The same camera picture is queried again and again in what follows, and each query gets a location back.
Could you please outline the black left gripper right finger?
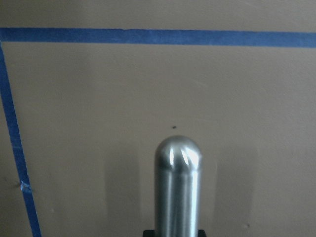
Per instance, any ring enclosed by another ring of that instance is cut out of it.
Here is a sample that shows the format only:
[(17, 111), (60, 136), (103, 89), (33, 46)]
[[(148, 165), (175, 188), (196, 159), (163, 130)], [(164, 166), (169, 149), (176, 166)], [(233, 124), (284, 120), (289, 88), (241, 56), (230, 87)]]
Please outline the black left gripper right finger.
[(206, 237), (206, 232), (204, 230), (198, 230), (197, 236), (198, 237)]

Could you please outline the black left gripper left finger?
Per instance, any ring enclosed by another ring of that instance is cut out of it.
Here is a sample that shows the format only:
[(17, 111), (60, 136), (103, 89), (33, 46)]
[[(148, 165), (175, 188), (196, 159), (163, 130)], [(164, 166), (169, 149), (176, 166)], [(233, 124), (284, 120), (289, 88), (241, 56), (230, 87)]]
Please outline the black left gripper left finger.
[(144, 230), (142, 237), (155, 237), (155, 230)]

